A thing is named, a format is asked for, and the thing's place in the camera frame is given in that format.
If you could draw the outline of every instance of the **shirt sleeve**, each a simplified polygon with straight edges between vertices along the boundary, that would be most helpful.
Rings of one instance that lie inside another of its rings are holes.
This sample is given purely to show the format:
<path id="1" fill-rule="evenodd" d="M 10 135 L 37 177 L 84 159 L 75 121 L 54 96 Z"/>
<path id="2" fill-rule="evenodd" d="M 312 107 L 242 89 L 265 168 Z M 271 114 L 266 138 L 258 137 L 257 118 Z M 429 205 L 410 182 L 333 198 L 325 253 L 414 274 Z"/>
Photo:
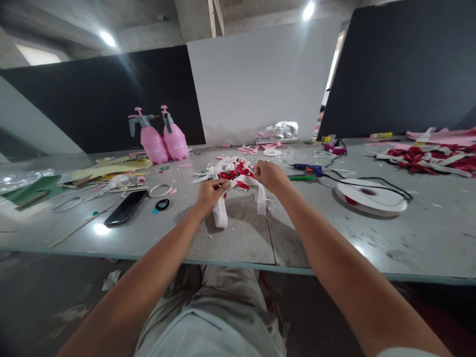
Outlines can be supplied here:
<path id="1" fill-rule="evenodd" d="M 380 352 L 377 357 L 438 357 L 437 355 L 406 347 L 392 347 Z"/>

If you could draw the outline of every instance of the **gray table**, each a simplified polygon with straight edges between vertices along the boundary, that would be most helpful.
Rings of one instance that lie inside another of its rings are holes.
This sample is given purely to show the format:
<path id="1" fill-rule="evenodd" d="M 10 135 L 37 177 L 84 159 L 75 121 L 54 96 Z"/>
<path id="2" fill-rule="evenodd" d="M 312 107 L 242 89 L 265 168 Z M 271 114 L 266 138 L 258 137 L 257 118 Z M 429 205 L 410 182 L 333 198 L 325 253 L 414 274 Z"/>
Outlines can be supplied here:
<path id="1" fill-rule="evenodd" d="M 364 140 L 347 140 L 349 153 L 332 167 L 357 171 L 360 176 L 382 177 L 397 186 L 415 192 L 415 199 L 397 218 L 376 218 L 343 203 L 336 197 L 335 182 L 322 178 L 315 182 L 294 182 L 308 202 L 318 209 L 377 269 L 393 280 L 427 281 L 448 284 L 475 284 L 476 280 L 476 181 L 470 178 L 410 174 L 407 170 L 364 156 L 385 147 L 365 146 Z M 270 160 L 288 174 L 296 171 L 288 163 L 326 164 L 313 157 L 315 145 L 291 144 L 280 148 L 280 158 L 269 158 L 262 150 L 247 155 L 252 162 Z M 51 207 L 67 197 L 87 198 L 86 190 L 16 212 L 9 202 L 0 203 L 0 212 L 19 222 L 13 233 L 0 233 L 0 249 L 46 252 L 108 258 L 138 259 L 159 241 L 195 203 L 199 184 L 192 184 L 193 172 L 205 169 L 217 155 L 235 156 L 236 148 L 195 148 L 188 159 L 167 163 L 171 168 L 159 173 L 159 166 L 146 176 L 147 185 L 169 182 L 178 191 L 168 195 L 170 207 L 152 214 L 158 199 L 147 198 L 126 225 L 107 229 L 103 222 L 113 211 L 95 219 L 55 248 L 48 246 L 79 227 L 94 211 L 101 211 L 117 201 L 120 194 L 107 194 L 64 212 L 52 213 Z M 91 165 L 101 155 L 48 156 L 20 164 L 0 167 L 0 174 L 14 171 L 54 168 L 66 172 Z M 192 167 L 178 165 L 192 163 Z M 246 266 L 289 273 L 312 274 L 294 227 L 276 197 L 267 193 L 270 202 L 267 216 L 256 214 L 256 194 L 233 190 L 226 199 L 229 226 L 218 229 L 213 217 L 199 227 L 187 255 L 187 262 Z"/>

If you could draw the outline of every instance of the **hand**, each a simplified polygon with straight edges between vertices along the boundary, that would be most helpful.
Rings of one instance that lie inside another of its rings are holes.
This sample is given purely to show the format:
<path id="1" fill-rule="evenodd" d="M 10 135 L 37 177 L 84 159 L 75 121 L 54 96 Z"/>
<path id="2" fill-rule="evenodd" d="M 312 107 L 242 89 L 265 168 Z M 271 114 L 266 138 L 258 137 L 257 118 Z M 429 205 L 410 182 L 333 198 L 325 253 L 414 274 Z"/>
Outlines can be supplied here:
<path id="1" fill-rule="evenodd" d="M 203 182 L 200 185 L 195 207 L 197 207 L 205 217 L 211 212 L 213 207 L 215 207 L 218 199 L 225 193 L 228 187 L 230 187 L 230 182 L 224 178 Z"/>
<path id="2" fill-rule="evenodd" d="M 275 195 L 293 185 L 284 171 L 276 164 L 259 160 L 254 167 L 254 178 Z"/>

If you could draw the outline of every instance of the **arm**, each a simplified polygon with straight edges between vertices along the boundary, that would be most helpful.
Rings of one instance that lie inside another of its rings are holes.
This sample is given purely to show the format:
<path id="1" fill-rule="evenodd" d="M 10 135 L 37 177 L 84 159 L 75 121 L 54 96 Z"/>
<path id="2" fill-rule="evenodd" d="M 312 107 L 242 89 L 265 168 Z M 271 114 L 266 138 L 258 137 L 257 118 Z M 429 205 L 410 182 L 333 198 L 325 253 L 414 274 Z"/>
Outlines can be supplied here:
<path id="1" fill-rule="evenodd" d="M 198 225 L 229 185 L 225 179 L 204 182 L 187 216 L 124 274 L 57 356 L 126 355 L 185 258 Z"/>
<path id="2" fill-rule="evenodd" d="M 281 168 L 258 161 L 255 178 L 286 209 L 313 272 L 338 306 L 366 357 L 390 347 L 451 356 L 388 280 L 294 189 Z"/>

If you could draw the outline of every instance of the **person's left hand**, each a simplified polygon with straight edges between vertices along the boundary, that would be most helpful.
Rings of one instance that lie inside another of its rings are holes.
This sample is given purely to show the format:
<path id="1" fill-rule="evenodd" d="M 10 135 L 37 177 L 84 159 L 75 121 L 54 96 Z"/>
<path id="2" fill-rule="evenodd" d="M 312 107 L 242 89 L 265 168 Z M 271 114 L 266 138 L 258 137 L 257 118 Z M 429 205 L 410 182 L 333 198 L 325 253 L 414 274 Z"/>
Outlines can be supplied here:
<path id="1" fill-rule="evenodd" d="M 203 182 L 200 185 L 195 207 L 199 208 L 204 216 L 207 215 L 228 187 L 230 187 L 230 182 L 224 178 Z"/>

